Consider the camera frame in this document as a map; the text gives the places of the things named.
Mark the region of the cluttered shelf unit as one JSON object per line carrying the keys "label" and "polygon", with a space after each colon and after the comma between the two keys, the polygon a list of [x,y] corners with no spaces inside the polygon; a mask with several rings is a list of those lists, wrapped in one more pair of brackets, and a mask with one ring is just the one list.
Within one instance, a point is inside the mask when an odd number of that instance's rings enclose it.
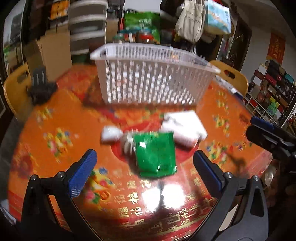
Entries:
{"label": "cluttered shelf unit", "polygon": [[255,70],[242,102],[254,116],[282,127],[295,111],[295,78],[278,61],[266,61]]}

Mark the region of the red wall scroll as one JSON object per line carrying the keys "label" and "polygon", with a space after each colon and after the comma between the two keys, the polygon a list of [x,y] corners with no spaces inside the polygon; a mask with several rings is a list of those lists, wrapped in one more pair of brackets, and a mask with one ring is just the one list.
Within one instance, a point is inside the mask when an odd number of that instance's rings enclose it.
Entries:
{"label": "red wall scroll", "polygon": [[285,44],[286,39],[284,36],[277,33],[271,33],[266,59],[272,59],[282,64],[285,54]]}

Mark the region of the red lid pickle jar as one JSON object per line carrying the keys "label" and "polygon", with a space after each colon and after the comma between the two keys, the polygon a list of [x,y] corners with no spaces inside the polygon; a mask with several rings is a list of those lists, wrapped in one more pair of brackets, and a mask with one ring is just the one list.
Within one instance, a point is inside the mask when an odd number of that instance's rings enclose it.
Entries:
{"label": "red lid pickle jar", "polygon": [[142,44],[153,44],[154,37],[150,32],[139,31],[136,34],[135,41]]}

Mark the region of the clear bag with shuttlecock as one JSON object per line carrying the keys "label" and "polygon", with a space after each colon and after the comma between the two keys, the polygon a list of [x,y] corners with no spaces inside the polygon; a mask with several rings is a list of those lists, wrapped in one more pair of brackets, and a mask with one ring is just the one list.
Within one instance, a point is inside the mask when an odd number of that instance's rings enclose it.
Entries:
{"label": "clear bag with shuttlecock", "polygon": [[134,158],[135,157],[134,136],[136,134],[138,134],[138,132],[126,132],[120,138],[120,144],[121,144],[122,153],[125,156],[128,156],[130,158]]}

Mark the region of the small white roll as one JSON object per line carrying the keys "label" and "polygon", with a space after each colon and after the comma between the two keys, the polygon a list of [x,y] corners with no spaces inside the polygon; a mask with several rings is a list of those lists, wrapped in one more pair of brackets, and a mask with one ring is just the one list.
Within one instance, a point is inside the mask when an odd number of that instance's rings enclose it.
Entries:
{"label": "small white roll", "polygon": [[123,136],[123,131],[117,126],[104,126],[101,132],[103,143],[116,142]]}

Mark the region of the yellow wooden chair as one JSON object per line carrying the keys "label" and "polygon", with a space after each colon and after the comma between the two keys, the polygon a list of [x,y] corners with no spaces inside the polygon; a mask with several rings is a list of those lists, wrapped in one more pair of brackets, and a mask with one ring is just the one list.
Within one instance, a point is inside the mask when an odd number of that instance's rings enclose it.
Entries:
{"label": "yellow wooden chair", "polygon": [[220,69],[218,75],[222,79],[231,84],[243,97],[246,96],[249,82],[241,72],[218,60],[211,60],[210,63]]}
{"label": "yellow wooden chair", "polygon": [[4,95],[16,119],[25,122],[33,110],[27,89],[32,86],[27,62],[12,72],[4,82]]}

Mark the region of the green foil pouch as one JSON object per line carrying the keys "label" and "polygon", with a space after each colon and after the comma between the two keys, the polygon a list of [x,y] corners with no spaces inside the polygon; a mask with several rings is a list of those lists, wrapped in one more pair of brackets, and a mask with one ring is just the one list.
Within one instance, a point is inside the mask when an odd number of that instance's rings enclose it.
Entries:
{"label": "green foil pouch", "polygon": [[149,132],[134,136],[137,170],[143,178],[158,179],[177,172],[173,133]]}

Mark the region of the beige canvas tote bag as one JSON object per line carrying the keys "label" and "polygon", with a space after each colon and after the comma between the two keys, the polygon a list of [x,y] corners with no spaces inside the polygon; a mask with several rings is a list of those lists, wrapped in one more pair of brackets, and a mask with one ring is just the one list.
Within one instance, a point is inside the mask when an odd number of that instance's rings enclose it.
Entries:
{"label": "beige canvas tote bag", "polygon": [[184,1],[184,8],[177,20],[175,31],[179,37],[196,44],[203,34],[205,1]]}

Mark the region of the left yellow wooden chair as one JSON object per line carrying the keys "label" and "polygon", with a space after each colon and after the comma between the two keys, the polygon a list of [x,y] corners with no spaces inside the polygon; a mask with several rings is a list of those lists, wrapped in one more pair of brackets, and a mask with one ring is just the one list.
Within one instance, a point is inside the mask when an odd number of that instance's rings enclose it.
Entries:
{"label": "left yellow wooden chair", "polygon": [[4,82],[4,95],[16,119],[25,122],[33,110],[27,89],[32,86],[27,62],[12,72]]}

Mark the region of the brown cardboard box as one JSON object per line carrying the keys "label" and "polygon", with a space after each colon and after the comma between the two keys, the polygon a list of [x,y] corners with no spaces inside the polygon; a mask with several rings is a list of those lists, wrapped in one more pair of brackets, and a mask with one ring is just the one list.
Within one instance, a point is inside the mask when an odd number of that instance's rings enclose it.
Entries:
{"label": "brown cardboard box", "polygon": [[70,33],[48,33],[24,45],[23,53],[31,74],[45,67],[47,79],[55,82],[72,67]]}

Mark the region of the white cloth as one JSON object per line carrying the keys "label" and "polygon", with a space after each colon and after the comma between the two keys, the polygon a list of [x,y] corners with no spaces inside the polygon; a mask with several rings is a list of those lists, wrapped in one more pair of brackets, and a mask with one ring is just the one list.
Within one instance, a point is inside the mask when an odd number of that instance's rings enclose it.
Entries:
{"label": "white cloth", "polygon": [[193,110],[165,113],[159,132],[173,133],[174,141],[189,149],[205,140],[208,135]]}

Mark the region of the red floral tablecloth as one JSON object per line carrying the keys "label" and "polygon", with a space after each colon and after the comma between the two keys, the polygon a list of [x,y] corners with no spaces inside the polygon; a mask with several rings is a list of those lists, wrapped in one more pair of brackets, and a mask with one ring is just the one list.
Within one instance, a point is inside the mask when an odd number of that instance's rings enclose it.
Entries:
{"label": "red floral tablecloth", "polygon": [[167,113],[183,106],[106,106],[96,67],[74,65],[57,80],[58,90],[36,106],[20,134],[8,184],[10,214],[21,219],[29,178],[52,177],[88,150],[97,163],[74,199],[105,240],[177,240],[189,236],[216,203],[193,164],[202,150],[223,172],[261,175],[271,154],[248,141],[251,114],[213,81],[195,107],[207,137],[191,147],[164,142],[140,154],[133,143],[156,133]]}

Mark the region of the white perforated plastic basket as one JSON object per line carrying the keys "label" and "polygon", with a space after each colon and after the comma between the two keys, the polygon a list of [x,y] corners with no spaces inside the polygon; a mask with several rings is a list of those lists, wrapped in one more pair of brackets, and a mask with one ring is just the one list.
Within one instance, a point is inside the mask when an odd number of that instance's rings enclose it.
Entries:
{"label": "white perforated plastic basket", "polygon": [[105,44],[90,54],[106,104],[196,105],[220,69],[188,51]]}

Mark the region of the blue printed tote bag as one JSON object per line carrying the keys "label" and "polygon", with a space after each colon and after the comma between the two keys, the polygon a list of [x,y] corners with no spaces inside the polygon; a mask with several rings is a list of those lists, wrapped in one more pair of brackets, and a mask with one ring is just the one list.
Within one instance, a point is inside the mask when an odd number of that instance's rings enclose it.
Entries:
{"label": "blue printed tote bag", "polygon": [[230,35],[231,16],[229,8],[215,1],[205,1],[205,9],[205,31],[213,35]]}

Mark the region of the right yellow wooden chair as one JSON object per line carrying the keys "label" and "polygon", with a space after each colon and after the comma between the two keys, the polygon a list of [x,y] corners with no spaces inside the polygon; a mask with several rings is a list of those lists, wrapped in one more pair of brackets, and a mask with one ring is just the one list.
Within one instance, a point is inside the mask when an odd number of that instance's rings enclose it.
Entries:
{"label": "right yellow wooden chair", "polygon": [[218,60],[211,60],[210,63],[220,69],[218,75],[222,79],[231,84],[243,97],[246,96],[249,82],[241,72]]}

